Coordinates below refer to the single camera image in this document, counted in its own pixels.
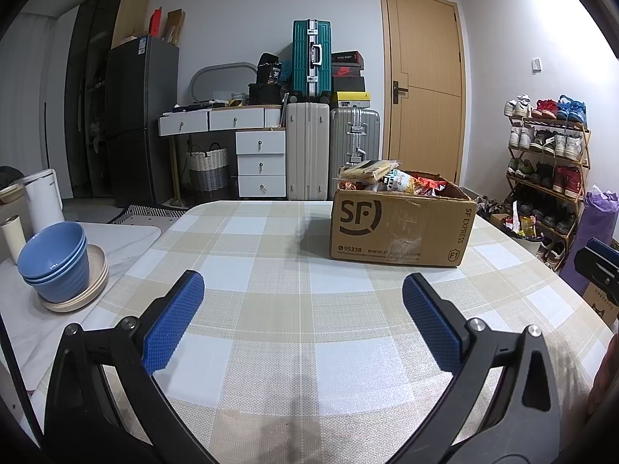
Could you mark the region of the person's right hand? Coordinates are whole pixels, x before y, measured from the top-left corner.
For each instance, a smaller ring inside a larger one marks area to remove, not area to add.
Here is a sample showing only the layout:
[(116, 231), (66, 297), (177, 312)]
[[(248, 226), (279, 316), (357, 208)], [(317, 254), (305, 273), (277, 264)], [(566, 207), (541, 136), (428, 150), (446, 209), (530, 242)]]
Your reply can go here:
[(588, 395), (588, 415), (593, 415), (606, 396), (615, 375), (618, 372), (618, 335), (609, 342), (606, 353), (595, 375), (594, 383)]

